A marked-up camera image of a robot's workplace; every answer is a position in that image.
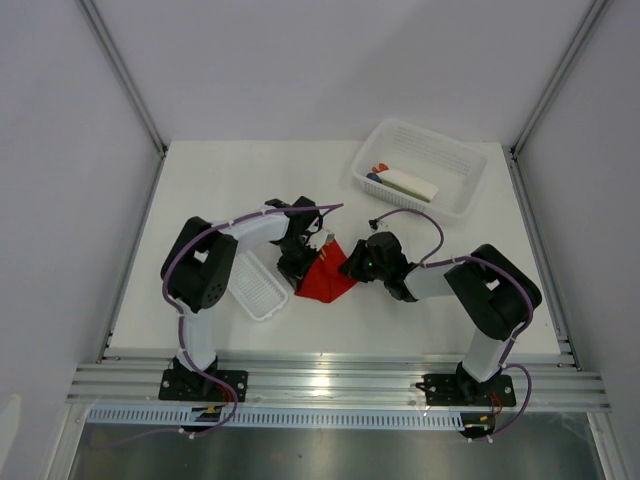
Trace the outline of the red paper napkin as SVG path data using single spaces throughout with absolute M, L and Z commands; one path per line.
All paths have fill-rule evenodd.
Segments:
M 347 257 L 339 243 L 336 240 L 332 242 L 330 255 L 325 261 L 320 259 L 320 251 L 317 252 L 314 261 L 295 289 L 296 296 L 329 304 L 356 285 L 356 280 L 339 271 Z

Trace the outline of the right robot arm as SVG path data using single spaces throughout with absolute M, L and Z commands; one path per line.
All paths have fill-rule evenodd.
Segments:
M 357 243 L 339 272 L 361 283 L 380 281 L 402 302 L 455 297 L 475 326 L 455 373 L 458 395 L 472 404 L 491 394 L 494 379 L 542 301 L 535 283 L 491 244 L 469 255 L 417 263 L 407 260 L 394 234 L 376 233 Z

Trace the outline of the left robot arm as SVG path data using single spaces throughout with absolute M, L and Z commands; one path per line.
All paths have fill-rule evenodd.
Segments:
M 300 287 L 318 257 L 310 240 L 323 227 L 322 209 L 301 196 L 292 205 L 270 200 L 257 212 L 217 225 L 198 216 L 186 221 L 160 276 L 164 300 L 178 312 L 179 352 L 173 369 L 192 398 L 207 399 L 222 384 L 206 331 L 213 322 L 202 319 L 200 312 L 221 300 L 236 258 L 271 243 L 281 252 L 277 270 L 292 287 Z

